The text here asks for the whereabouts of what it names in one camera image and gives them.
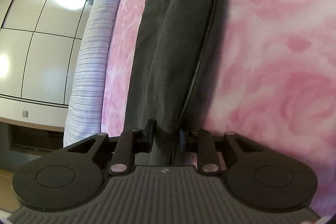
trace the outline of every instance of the pink bedsheet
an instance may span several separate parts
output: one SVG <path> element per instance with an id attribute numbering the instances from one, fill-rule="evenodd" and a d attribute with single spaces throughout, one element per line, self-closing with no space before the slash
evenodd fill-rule
<path id="1" fill-rule="evenodd" d="M 123 128 L 144 2 L 118 10 L 101 127 L 110 136 Z M 312 209 L 336 213 L 336 1 L 231 0 L 218 68 L 214 90 L 201 89 L 213 93 L 203 127 L 307 163 L 319 179 Z"/>

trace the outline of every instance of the white wall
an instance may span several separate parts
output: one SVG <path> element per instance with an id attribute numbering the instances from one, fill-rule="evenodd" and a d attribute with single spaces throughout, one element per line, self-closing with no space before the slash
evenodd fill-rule
<path id="1" fill-rule="evenodd" d="M 64 127 L 68 113 L 67 108 L 37 105 L 6 98 L 0 98 L 0 106 L 0 117 L 54 127 Z M 28 118 L 22 117 L 23 110 L 28 111 Z"/>

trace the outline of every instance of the ribbed black plate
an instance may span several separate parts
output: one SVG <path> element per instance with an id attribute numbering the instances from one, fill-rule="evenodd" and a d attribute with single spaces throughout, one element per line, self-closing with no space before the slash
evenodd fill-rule
<path id="1" fill-rule="evenodd" d="M 94 200 L 57 213 L 26 207 L 9 220 L 14 224 L 298 224 L 319 217 L 308 208 L 266 213 L 235 200 L 217 177 L 193 166 L 137 166 L 124 177 L 112 177 Z"/>

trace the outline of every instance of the wooden floor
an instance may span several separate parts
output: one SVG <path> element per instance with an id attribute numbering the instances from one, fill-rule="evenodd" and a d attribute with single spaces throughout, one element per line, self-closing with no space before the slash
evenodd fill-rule
<path id="1" fill-rule="evenodd" d="M 12 177 L 12 172 L 0 170 L 0 209 L 8 212 L 14 212 L 20 207 L 12 189 Z"/>

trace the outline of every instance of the wardrobe door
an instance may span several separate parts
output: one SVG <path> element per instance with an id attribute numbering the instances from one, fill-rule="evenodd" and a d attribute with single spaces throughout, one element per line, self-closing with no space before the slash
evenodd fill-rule
<path id="1" fill-rule="evenodd" d="M 35 31 L 46 0 L 13 0 L 3 28 Z"/>
<path id="2" fill-rule="evenodd" d="M 75 37 L 85 0 L 47 0 L 36 31 Z"/>
<path id="3" fill-rule="evenodd" d="M 76 38 L 78 39 L 83 39 L 84 30 L 87 20 L 89 19 L 91 8 L 92 4 L 87 1 L 77 28 Z"/>
<path id="4" fill-rule="evenodd" d="M 71 57 L 70 57 L 70 62 L 69 62 L 68 76 L 67 76 L 67 86 L 65 88 L 64 103 L 66 105 L 68 105 L 70 102 L 72 84 L 74 82 L 75 68 L 76 68 L 79 49 L 81 47 L 81 42 L 82 41 L 80 39 L 75 39 L 75 41 L 73 42 L 73 47 L 72 47 Z"/>
<path id="5" fill-rule="evenodd" d="M 0 94 L 21 97 L 22 80 L 33 33 L 0 29 Z"/>
<path id="6" fill-rule="evenodd" d="M 64 103 L 65 85 L 74 39 L 34 33 L 28 52 L 22 98 Z"/>

